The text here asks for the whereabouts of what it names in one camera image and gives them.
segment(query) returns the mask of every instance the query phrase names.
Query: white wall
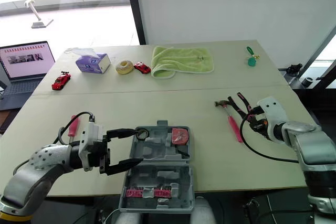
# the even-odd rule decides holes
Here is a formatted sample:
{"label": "white wall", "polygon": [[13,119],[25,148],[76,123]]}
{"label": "white wall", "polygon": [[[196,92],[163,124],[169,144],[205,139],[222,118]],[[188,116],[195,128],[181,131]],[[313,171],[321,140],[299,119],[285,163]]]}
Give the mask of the white wall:
{"label": "white wall", "polygon": [[336,25],[335,0],[139,3],[148,44],[257,39],[278,68],[305,64]]}

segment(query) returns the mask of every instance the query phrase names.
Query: hammer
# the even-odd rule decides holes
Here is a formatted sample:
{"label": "hammer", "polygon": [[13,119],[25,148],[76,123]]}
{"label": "hammer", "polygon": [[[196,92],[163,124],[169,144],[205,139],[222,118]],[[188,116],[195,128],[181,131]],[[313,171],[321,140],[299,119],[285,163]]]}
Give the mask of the hammer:
{"label": "hammer", "polygon": [[215,107],[217,107],[217,106],[226,107],[227,105],[230,105],[230,102],[226,101],[226,100],[220,100],[219,102],[215,102]]}
{"label": "hammer", "polygon": [[226,100],[220,100],[218,102],[215,102],[215,107],[222,106],[225,109],[225,111],[227,113],[227,118],[229,120],[229,124],[230,124],[233,132],[236,135],[237,141],[242,143],[243,140],[242,140],[242,137],[241,137],[240,132],[239,132],[239,127],[238,127],[235,119],[230,115],[229,111],[227,110],[228,105],[230,105],[230,102],[226,101]]}

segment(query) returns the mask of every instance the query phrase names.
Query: hammer head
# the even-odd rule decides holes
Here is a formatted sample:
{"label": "hammer head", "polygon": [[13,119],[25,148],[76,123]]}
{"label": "hammer head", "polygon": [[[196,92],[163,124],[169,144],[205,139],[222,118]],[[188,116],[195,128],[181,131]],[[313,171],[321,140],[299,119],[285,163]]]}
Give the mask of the hammer head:
{"label": "hammer head", "polygon": [[228,105],[228,104],[229,104],[229,101],[220,100],[218,102],[215,102],[215,107],[217,107],[217,106],[224,106],[224,105]]}

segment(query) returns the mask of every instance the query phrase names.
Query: black cable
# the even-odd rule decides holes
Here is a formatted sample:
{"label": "black cable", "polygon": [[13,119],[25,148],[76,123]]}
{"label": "black cable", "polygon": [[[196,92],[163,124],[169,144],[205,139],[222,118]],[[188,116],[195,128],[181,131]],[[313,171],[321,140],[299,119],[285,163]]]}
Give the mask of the black cable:
{"label": "black cable", "polygon": [[241,136],[241,139],[243,140],[244,144],[251,150],[253,151],[254,153],[258,154],[259,156],[262,156],[262,157],[265,157],[265,158],[268,158],[268,159],[272,159],[272,160],[276,160],[276,161],[283,161],[283,162],[290,162],[290,163],[299,163],[299,161],[297,160],[292,160],[292,159],[285,159],[285,158],[278,158],[278,157],[271,157],[271,156],[267,156],[265,154],[262,154],[258,151],[256,151],[255,149],[253,149],[251,146],[248,145],[248,143],[246,142],[244,136],[243,136],[243,126],[244,126],[244,123],[245,121],[247,120],[249,114],[247,114],[246,116],[244,116],[243,120],[242,120],[242,123],[240,124],[240,129],[239,129],[239,132],[240,132],[240,136]]}
{"label": "black cable", "polygon": [[72,224],[77,223],[81,218],[85,217],[86,215],[88,215],[89,212],[86,212],[85,214],[83,214],[82,216],[79,216]]}
{"label": "black cable", "polygon": [[116,130],[109,130],[106,131],[106,139],[110,140],[111,138],[125,138],[129,136],[136,135],[137,131],[134,129],[116,129]]}
{"label": "black cable", "polygon": [[217,199],[218,204],[219,204],[219,206],[221,207],[221,210],[222,210],[222,214],[223,214],[223,222],[222,223],[224,224],[224,222],[225,222],[224,207],[223,207],[222,202],[218,198],[216,198],[216,199]]}
{"label": "black cable", "polygon": [[296,213],[301,213],[301,212],[313,212],[311,209],[307,210],[274,210],[270,212],[266,212],[264,214],[261,214],[257,217],[255,224],[259,224],[260,220],[268,215],[275,215],[275,214],[296,214]]}
{"label": "black cable", "polygon": [[68,124],[67,124],[65,127],[61,127],[61,128],[59,129],[57,138],[55,139],[55,141],[53,142],[53,144],[56,144],[56,143],[59,141],[62,145],[66,145],[66,143],[62,140],[62,135],[63,135],[63,133],[68,129],[68,127],[71,125],[71,123],[73,123],[73,121],[74,121],[76,118],[78,118],[78,117],[80,117],[81,115],[84,115],[84,114],[90,115],[89,122],[94,122],[95,117],[94,117],[94,115],[93,115],[91,112],[88,112],[88,111],[80,112],[79,114],[75,115],[75,116],[68,122]]}
{"label": "black cable", "polygon": [[[98,207],[100,204],[102,204],[104,202],[104,200],[106,199],[106,196],[104,196],[95,206],[92,207],[92,210],[95,209],[96,207]],[[72,224],[75,224],[76,222],[78,222],[81,218],[85,217],[86,215],[88,215],[89,212],[87,211],[85,214],[79,216]]]}
{"label": "black cable", "polygon": [[23,166],[24,164],[27,164],[29,162],[29,159],[27,159],[26,161],[22,162],[21,164],[19,164],[18,166],[16,166],[13,170],[13,175],[15,175],[17,173],[17,170]]}
{"label": "black cable", "polygon": [[189,155],[187,152],[184,152],[184,151],[180,150],[180,149],[178,148],[178,145],[177,145],[177,144],[175,144],[175,149],[176,149],[176,152],[177,152],[177,153],[179,153],[179,154],[181,154],[181,155],[183,155],[183,156],[186,156],[186,157],[190,157],[190,155]]}

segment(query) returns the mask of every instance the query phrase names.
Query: laptop keyboard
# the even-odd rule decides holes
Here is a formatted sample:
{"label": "laptop keyboard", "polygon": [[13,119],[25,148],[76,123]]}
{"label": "laptop keyboard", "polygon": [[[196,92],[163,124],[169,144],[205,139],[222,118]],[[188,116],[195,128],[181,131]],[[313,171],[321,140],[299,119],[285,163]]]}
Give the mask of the laptop keyboard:
{"label": "laptop keyboard", "polygon": [[36,89],[40,82],[41,80],[33,80],[12,83],[9,87],[5,89],[3,95],[31,93]]}

